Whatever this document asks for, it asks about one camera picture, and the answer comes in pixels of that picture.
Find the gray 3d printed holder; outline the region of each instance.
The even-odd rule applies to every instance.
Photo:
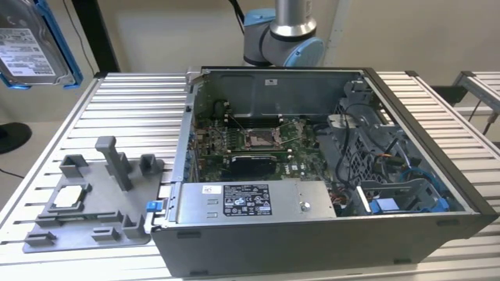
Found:
[[[25,253],[149,242],[145,207],[157,198],[164,163],[154,155],[128,161],[114,144],[113,136],[101,136],[94,144],[105,162],[64,157],[61,180],[24,239]]]

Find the aluminum workbench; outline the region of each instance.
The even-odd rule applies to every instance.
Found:
[[[500,151],[418,76],[378,73],[468,180],[500,212]],[[166,163],[160,197],[169,195],[185,100],[185,74],[108,74],[96,78],[0,213],[1,280],[168,279],[150,242],[129,248],[24,254],[22,240],[60,179],[66,154],[102,160],[93,144],[114,135],[128,158],[154,153]],[[500,280],[500,220],[470,239],[449,241],[417,265],[230,277],[226,280]]]
[[[462,86],[493,112],[500,113],[500,72],[462,71],[453,85]]]

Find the power supply label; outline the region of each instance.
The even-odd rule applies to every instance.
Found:
[[[266,184],[224,186],[224,215],[272,215],[270,194]]]

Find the gray stand post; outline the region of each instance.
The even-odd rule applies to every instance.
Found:
[[[108,162],[108,170],[114,176],[121,190],[129,191],[133,188],[133,185],[128,178],[126,165],[122,163],[122,161],[126,161],[126,159],[120,159],[114,144],[116,138],[113,136],[100,136],[97,142],[94,143],[94,149],[104,154],[104,158]]]

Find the warning label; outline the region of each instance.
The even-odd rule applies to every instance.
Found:
[[[54,76],[28,28],[0,28],[0,60],[13,76]]]
[[[224,214],[228,217],[272,215],[269,186],[266,184],[224,186]]]

